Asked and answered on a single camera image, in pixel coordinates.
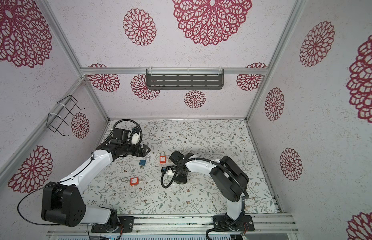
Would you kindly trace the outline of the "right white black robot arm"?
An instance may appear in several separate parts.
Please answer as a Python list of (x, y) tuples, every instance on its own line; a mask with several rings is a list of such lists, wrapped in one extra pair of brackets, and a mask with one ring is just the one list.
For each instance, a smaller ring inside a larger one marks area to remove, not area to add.
[(210, 176), (220, 193), (227, 199), (226, 216), (235, 221), (245, 213), (245, 203), (250, 197), (247, 193), (249, 177), (228, 156), (219, 160), (209, 160), (193, 153), (183, 155), (175, 151), (170, 155), (172, 166), (161, 168), (161, 186), (169, 188), (172, 183), (187, 183), (188, 174), (199, 173)]

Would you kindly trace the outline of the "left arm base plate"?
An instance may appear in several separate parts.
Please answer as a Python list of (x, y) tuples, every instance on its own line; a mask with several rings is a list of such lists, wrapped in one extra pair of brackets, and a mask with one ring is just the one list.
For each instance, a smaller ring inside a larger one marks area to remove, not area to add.
[(106, 224), (94, 224), (91, 233), (131, 233), (135, 217), (116, 217)]

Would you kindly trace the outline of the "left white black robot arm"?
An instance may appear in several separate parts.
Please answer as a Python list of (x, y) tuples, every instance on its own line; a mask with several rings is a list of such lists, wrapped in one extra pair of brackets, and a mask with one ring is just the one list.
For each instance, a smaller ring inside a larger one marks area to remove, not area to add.
[(67, 227), (95, 224), (114, 232), (120, 224), (116, 210), (85, 204), (82, 192), (90, 182), (118, 158), (144, 158), (150, 148), (142, 144), (142, 130), (114, 129), (111, 137), (99, 145), (90, 157), (58, 182), (49, 182), (42, 193), (41, 218)]

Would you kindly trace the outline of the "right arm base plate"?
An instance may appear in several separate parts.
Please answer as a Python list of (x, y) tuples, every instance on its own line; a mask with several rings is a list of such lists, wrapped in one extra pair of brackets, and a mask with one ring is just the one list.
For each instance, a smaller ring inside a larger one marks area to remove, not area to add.
[(255, 225), (253, 218), (245, 214), (238, 221), (230, 219), (227, 215), (213, 216), (214, 229), (217, 232), (253, 232)]

